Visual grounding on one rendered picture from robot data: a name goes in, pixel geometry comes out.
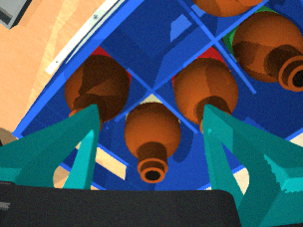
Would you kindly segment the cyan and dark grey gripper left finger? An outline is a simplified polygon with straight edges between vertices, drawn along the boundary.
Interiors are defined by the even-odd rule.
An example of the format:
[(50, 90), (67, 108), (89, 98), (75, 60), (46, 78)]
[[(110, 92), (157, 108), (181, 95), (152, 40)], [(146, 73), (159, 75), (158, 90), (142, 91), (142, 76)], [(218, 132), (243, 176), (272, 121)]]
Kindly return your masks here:
[(100, 134), (97, 105), (0, 146), (0, 180), (16, 185), (55, 187), (57, 167), (79, 144), (63, 187), (91, 189)]

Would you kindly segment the blue bottle crate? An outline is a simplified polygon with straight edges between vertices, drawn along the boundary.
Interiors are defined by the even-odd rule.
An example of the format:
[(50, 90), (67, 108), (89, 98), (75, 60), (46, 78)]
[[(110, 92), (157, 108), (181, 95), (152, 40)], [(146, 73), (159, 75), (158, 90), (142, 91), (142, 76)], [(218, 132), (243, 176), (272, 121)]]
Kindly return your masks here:
[[(303, 36), (303, 0), (263, 0), (233, 17), (209, 15), (191, 0), (122, 0), (116, 4), (63, 61), (13, 131), (14, 136), (24, 137), (69, 117), (71, 110), (65, 100), (64, 82), (98, 46), (132, 75), (132, 81), (124, 110), (104, 122), (98, 142), (98, 148), (126, 166), (125, 179), (96, 162), (92, 186), (97, 189), (205, 190), (210, 187), (203, 134), (199, 124), (189, 121), (178, 110), (171, 78), (211, 46), (216, 48), (238, 85), (233, 117), (289, 141), (303, 132), (303, 91), (285, 90), (278, 82), (254, 80), (241, 69), (221, 40), (263, 5), (291, 20)], [(124, 138), (124, 116), (151, 94), (186, 124), (179, 120), (179, 146), (167, 159), (164, 179), (157, 183), (142, 180), (138, 159), (130, 153)]]

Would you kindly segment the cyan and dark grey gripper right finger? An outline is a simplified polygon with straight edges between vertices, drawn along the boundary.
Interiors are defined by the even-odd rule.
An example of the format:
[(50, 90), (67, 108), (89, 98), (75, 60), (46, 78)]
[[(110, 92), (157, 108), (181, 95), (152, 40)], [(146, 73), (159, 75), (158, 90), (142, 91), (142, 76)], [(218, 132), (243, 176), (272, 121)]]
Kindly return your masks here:
[[(232, 194), (242, 227), (303, 223), (303, 146), (205, 105), (204, 149), (211, 189)], [(247, 169), (243, 195), (222, 143)]]

